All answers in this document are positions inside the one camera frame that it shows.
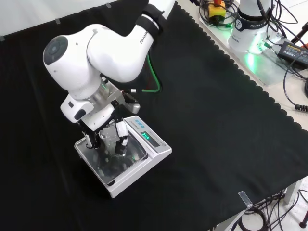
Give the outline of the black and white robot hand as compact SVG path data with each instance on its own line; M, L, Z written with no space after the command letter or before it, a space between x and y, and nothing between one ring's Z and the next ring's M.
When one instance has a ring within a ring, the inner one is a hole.
M116 101L108 104L98 112L91 112L78 121L78 125L86 139L86 148L103 148L110 154L122 156L126 154L128 144L128 128L123 118L116 111Z

